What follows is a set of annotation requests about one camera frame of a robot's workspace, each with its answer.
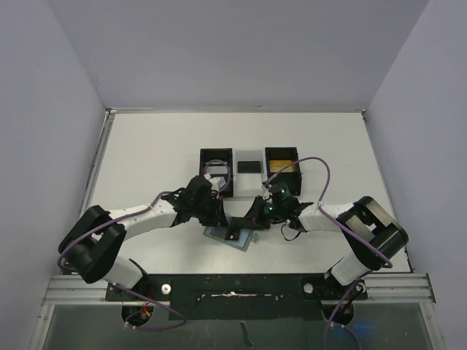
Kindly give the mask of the black white sorting tray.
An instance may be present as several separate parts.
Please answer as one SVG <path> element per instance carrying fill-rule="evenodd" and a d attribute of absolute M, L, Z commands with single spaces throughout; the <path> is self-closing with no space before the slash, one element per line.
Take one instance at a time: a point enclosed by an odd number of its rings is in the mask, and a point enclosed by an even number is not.
<path fill-rule="evenodd" d="M 284 183 L 294 196 L 301 194 L 302 174 L 295 147 L 263 149 L 204 148 L 199 173 L 224 178 L 224 198 L 254 198 L 264 192 L 263 183 Z"/>

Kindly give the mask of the gold credit card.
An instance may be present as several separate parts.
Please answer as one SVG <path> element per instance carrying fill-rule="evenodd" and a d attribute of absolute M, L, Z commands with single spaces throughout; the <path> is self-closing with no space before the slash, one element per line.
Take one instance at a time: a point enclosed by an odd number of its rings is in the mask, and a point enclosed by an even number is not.
<path fill-rule="evenodd" d="M 293 163 L 292 160 L 270 160 L 269 170 L 272 174 L 277 173 L 286 166 L 290 166 Z"/>

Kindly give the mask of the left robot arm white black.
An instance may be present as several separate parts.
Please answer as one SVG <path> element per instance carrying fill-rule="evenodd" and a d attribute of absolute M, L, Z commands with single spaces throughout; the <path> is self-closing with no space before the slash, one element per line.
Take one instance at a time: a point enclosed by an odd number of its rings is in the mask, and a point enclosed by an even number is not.
<path fill-rule="evenodd" d="M 123 243 L 192 218 L 205 227 L 227 226 L 221 196 L 225 187 L 225 178 L 204 174 L 193 177 L 186 187 L 161 192 L 149 204 L 113 211 L 91 206 L 60 243 L 58 267 L 78 273 L 88 284 L 104 280 L 133 289 L 145 273 L 119 254 Z"/>

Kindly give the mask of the green card holder wallet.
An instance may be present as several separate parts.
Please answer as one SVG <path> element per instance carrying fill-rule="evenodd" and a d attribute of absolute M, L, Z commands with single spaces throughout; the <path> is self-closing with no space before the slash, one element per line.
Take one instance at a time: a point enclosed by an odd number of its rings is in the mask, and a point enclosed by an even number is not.
<path fill-rule="evenodd" d="M 202 224 L 203 235 L 226 246 L 246 252 L 250 243 L 257 238 L 253 219 L 226 216 L 223 224 L 208 222 Z"/>

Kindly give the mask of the silver credit card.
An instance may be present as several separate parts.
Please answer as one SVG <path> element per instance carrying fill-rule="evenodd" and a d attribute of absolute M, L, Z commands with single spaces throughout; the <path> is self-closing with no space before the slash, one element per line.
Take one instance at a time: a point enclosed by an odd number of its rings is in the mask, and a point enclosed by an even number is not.
<path fill-rule="evenodd" d="M 228 174 L 229 167 L 225 166 L 223 164 L 220 164 L 220 163 L 213 163 L 213 164 L 208 165 L 204 169 L 204 172 L 209 173 L 211 175 L 214 175 L 214 174 Z"/>

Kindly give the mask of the black credit card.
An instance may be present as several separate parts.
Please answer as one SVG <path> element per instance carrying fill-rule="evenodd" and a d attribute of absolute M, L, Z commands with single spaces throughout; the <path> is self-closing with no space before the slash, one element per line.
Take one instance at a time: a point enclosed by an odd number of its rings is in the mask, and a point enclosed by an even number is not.
<path fill-rule="evenodd" d="M 239 174 L 261 174 L 262 163 L 258 160 L 242 160 L 237 163 Z"/>

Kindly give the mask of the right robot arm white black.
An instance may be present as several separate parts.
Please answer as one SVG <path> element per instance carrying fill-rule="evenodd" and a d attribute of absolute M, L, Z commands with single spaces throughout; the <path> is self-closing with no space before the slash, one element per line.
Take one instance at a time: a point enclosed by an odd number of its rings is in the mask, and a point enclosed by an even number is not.
<path fill-rule="evenodd" d="M 228 233 L 268 230 L 278 224 L 299 234 L 342 232 L 351 252 L 328 270 L 342 286 L 381 268 L 391 268 L 390 259 L 409 241 L 406 231 L 372 197 L 341 205 L 302 203 L 285 184 L 275 184 L 256 197 L 243 217 L 232 217 Z"/>

